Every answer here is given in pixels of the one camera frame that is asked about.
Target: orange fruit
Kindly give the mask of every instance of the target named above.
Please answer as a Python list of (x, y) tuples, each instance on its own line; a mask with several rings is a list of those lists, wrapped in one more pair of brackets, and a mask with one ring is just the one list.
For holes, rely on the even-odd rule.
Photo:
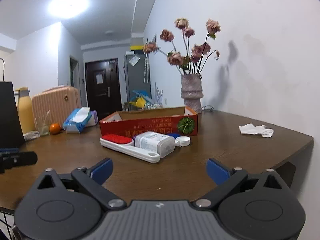
[(53, 123), (50, 125), (50, 134), (58, 134), (60, 133), (61, 126), (58, 123)]

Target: green plant graphic on box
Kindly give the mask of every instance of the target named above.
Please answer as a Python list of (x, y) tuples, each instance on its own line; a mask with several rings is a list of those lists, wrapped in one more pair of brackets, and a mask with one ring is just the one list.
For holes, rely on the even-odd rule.
[(195, 129), (195, 120), (190, 117), (183, 117), (177, 125), (178, 131), (183, 134), (190, 134)]

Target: blue tissue package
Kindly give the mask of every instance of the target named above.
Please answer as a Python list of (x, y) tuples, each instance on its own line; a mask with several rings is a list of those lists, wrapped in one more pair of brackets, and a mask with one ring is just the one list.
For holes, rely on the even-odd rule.
[(66, 133), (81, 133), (84, 127), (87, 125), (91, 118), (91, 113), (89, 112), (87, 118), (82, 122), (73, 122), (71, 119), (78, 113), (80, 108), (76, 108), (73, 112), (69, 115), (69, 117), (63, 123), (63, 128)]

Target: white brush handle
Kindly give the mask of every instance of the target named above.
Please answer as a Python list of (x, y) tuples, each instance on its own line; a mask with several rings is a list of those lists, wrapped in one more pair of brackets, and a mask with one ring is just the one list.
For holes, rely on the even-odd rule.
[(125, 153), (132, 157), (136, 157), (138, 159), (144, 160), (146, 162), (157, 163), (160, 160), (160, 155), (158, 153), (133, 146), (134, 145), (133, 140), (131, 143), (117, 144), (101, 138), (100, 143), (104, 147), (107, 147), (109, 149), (112, 149), (121, 153)]

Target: doorway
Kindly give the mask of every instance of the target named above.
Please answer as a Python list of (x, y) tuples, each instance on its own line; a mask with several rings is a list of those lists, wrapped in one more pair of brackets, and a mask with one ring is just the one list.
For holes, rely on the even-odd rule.
[(85, 76), (88, 105), (99, 120), (122, 110), (118, 59), (85, 63)]
[(77, 88), (79, 90), (81, 105), (82, 105), (79, 62), (71, 56), (70, 56), (70, 86)]

